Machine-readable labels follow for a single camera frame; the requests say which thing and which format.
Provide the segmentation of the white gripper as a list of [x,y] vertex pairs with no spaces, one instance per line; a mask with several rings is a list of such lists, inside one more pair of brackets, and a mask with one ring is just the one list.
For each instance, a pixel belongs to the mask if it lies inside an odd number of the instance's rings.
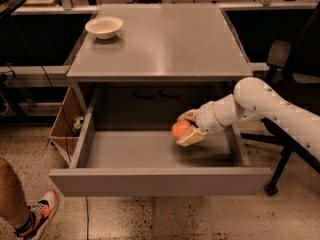
[[243,118],[244,109],[237,104],[232,94],[217,101],[203,104],[198,110],[191,109],[181,114],[177,120],[195,122],[186,134],[176,140],[182,147],[187,147],[204,139],[204,134],[215,134]]

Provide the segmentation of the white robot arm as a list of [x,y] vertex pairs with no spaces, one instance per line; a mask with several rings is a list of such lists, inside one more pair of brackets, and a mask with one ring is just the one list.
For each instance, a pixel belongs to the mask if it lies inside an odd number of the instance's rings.
[[283,99],[267,83],[255,77],[241,79],[233,93],[189,110],[177,119],[193,125],[176,140],[186,147],[206,135],[224,131],[240,121],[267,118],[320,161],[320,117]]

